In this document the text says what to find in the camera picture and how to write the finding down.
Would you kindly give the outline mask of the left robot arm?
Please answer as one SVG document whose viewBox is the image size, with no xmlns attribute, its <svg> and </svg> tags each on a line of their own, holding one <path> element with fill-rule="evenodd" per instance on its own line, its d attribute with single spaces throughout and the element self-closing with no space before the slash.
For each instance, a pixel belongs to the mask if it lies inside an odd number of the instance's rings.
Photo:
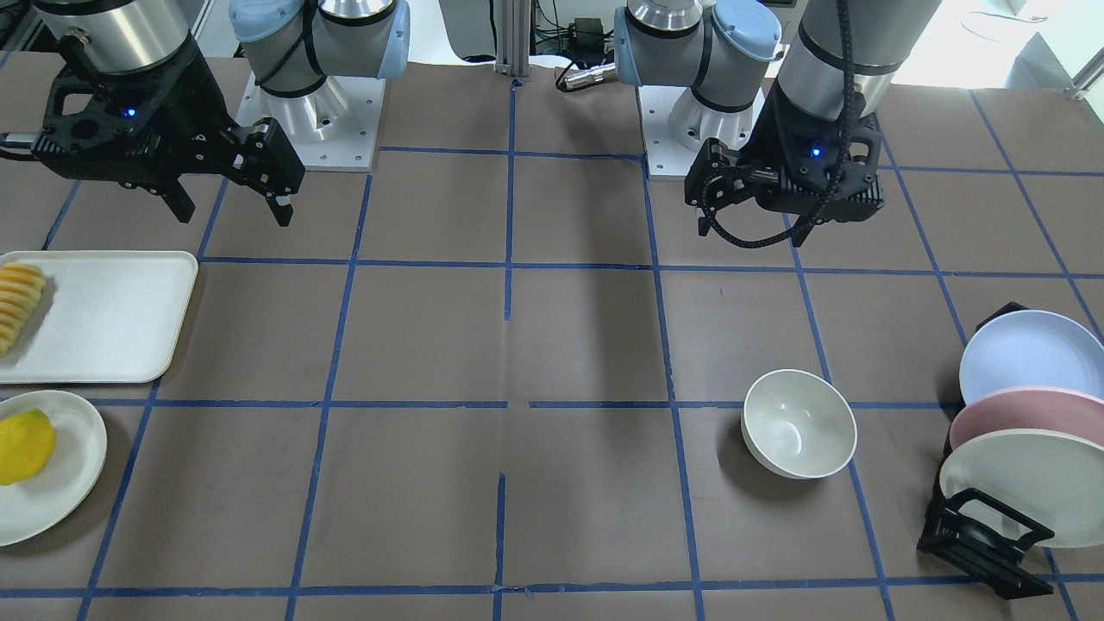
<svg viewBox="0 0 1104 621">
<path fill-rule="evenodd" d="M 936 1 L 811 1 L 786 52 L 758 1 L 627 1 L 614 17 L 618 78 L 677 87 L 671 129 L 694 154 L 684 202 L 700 236 L 800 248 L 816 227 L 887 203 L 875 110 Z"/>
</svg>

